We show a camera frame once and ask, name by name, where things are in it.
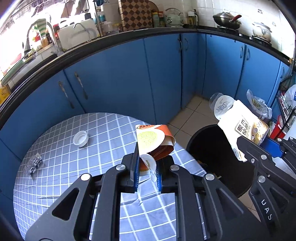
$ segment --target kettle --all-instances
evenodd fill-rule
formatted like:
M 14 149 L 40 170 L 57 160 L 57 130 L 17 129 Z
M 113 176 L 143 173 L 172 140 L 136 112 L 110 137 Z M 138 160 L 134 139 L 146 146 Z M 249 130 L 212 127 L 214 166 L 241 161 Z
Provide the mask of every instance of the kettle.
M 178 10 L 179 13 L 175 13 L 175 11 L 171 11 L 172 13 L 168 13 L 168 10 L 171 9 L 175 9 Z M 167 27 L 181 27 L 182 26 L 182 22 L 181 22 L 181 18 L 180 18 L 180 14 L 181 11 L 179 9 L 176 8 L 168 8 L 165 10 L 165 24 Z

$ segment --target blue and white tablecloth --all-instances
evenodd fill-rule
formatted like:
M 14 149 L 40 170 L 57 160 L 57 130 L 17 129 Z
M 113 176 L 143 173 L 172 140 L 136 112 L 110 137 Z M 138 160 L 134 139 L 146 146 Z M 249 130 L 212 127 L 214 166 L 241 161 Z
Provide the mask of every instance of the blue and white tablecloth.
M 124 155 L 134 152 L 137 124 L 146 123 L 118 114 L 90 113 L 65 120 L 39 137 L 28 150 L 15 180 L 14 211 L 22 237 L 25 238 L 29 227 L 81 174 L 105 173 L 120 164 Z M 89 141 L 83 148 L 77 148 L 72 140 L 81 130 L 88 132 Z M 37 152 L 43 161 L 32 179 L 24 167 Z M 171 155 L 176 164 L 192 174 L 205 174 L 180 145 L 175 145 Z M 174 194 L 160 194 L 149 175 L 140 177 L 138 192 L 121 196 L 120 240 L 176 240 Z

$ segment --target striped towel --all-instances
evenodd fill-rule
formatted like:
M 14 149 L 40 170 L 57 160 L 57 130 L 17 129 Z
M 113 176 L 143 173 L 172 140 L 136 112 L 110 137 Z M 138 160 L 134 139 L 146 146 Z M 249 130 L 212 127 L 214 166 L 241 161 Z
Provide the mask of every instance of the striped towel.
M 37 20 L 37 29 L 40 32 L 41 38 L 46 37 L 46 18 L 41 18 Z

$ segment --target yellow box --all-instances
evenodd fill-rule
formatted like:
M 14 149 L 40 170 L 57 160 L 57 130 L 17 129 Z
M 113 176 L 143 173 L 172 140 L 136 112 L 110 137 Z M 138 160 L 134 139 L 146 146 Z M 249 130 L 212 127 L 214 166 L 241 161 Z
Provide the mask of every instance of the yellow box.
M 10 96 L 11 91 L 8 85 L 2 86 L 0 88 L 0 104 L 2 104 L 8 96 Z

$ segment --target black countertop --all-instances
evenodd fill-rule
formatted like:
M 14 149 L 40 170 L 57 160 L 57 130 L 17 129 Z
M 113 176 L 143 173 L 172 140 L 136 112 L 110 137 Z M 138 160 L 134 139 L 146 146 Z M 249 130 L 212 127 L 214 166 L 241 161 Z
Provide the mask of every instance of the black countertop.
M 205 33 L 211 35 L 222 36 L 236 41 L 246 43 L 261 49 L 270 55 L 276 57 L 280 61 L 287 65 L 290 65 L 289 58 L 273 47 L 262 46 L 246 36 L 236 36 L 229 33 L 219 32 L 216 28 L 201 26 L 199 29 L 185 29 L 185 28 L 149 28 L 136 31 L 123 32 L 111 36 L 106 36 L 93 40 L 91 42 L 77 46 L 61 56 L 50 61 L 30 77 L 28 77 L 23 83 L 21 83 L 14 92 L 6 99 L 6 101 L 0 106 L 0 129 L 4 126 L 11 114 L 16 108 L 41 84 L 47 81 L 50 77 L 58 73 L 59 71 L 73 65 L 80 60 L 93 55 L 97 52 L 111 48 L 113 46 L 133 41 L 136 39 L 142 39 L 146 37 L 152 37 L 164 34 L 181 34 L 181 33 Z

